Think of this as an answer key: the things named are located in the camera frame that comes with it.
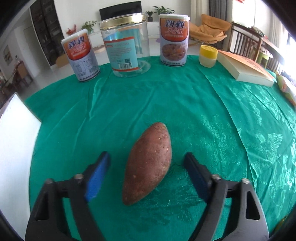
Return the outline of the wooden chair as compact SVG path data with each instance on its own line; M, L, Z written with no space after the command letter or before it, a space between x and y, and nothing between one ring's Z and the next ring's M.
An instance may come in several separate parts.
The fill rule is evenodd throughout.
M257 61L262 36L253 29L236 22L231 23L230 39L227 51Z

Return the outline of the white snack bag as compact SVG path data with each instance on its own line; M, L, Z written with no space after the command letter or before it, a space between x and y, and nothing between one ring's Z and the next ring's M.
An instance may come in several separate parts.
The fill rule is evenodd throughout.
M295 86L286 77L280 75L278 72L276 72L276 80L278 83L278 87L287 98L287 100L293 106L296 106Z

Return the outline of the black television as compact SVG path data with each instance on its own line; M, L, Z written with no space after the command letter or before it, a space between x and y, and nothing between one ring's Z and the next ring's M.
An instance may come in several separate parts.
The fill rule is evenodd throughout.
M108 6L99 10L101 20L107 20L116 16L135 14L142 12L141 1L132 1L129 3Z

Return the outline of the porridge can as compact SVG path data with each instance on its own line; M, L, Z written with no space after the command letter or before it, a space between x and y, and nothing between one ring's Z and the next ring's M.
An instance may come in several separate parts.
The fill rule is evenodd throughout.
M189 40L188 15L160 14L160 60L168 66L180 67L187 61Z
M88 30L83 29L61 41L69 63L80 82L85 82L100 73L95 52L88 37Z

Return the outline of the small yellow lidded jar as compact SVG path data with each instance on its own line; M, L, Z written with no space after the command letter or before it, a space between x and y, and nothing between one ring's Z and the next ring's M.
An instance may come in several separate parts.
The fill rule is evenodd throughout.
M207 68L212 68L217 61L218 50L214 47L201 45L199 52L200 64Z

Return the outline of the orange lounge chair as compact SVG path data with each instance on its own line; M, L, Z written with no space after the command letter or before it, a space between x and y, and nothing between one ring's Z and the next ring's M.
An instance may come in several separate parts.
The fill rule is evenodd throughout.
M189 22L189 36L197 41L206 44L215 44L223 41L231 28L231 23L209 15L201 15L202 24L200 26Z

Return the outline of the white sofa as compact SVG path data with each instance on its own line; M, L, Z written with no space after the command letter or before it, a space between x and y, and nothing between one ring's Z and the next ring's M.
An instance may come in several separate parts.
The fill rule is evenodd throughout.
M1 213L20 238L31 214L30 170L40 127L17 93L1 108Z

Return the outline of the green potted plant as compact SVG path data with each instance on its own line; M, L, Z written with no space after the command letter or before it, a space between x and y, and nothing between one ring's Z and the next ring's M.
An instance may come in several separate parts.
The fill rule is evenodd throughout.
M155 14L174 14L175 10L172 8L165 8L164 6L154 6L154 13Z

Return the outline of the reddish sweet potato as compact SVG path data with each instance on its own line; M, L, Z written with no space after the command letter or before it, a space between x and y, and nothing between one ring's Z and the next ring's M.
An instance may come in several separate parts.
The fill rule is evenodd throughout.
M163 180L171 165L171 138L164 123L147 128L133 145L125 170L122 201L137 203Z

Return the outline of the clear plastic jar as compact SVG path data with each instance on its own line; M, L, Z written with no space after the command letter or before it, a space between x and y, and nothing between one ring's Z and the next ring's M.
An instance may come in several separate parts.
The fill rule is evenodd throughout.
M147 61L149 37L144 13L102 20L99 27L114 75L135 77L150 69Z

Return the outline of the green tablecloth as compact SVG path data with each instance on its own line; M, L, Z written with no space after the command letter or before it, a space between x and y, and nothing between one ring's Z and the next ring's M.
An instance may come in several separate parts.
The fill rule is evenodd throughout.
M205 201L184 167L192 153L213 174L247 178L273 230L295 205L295 107L277 84L235 80L198 56L115 76L104 64L85 83L69 76L26 100L41 121L30 206L47 178L82 173L102 152L110 166L89 209L106 240L188 240Z

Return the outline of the orange cover book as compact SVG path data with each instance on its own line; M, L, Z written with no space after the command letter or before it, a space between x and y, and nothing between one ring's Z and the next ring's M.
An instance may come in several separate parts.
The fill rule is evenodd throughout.
M230 52L218 51L217 61L236 81L272 87L272 75L255 61Z

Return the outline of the right porridge can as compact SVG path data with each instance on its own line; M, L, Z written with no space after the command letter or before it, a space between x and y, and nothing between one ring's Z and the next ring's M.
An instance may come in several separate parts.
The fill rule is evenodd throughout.
M180 67L187 61L189 40L188 15L160 14L160 60L168 66Z

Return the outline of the dark bookshelf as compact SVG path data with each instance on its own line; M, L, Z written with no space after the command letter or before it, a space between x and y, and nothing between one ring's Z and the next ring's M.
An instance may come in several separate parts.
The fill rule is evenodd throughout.
M37 0L30 6L30 14L37 39L50 66L64 54L64 39L54 1Z

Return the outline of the left porridge can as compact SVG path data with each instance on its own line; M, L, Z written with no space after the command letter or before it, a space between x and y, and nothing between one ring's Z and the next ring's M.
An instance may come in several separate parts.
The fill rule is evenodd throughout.
M100 73L95 52L88 37L88 30L83 29L61 41L69 63L80 82L85 82Z

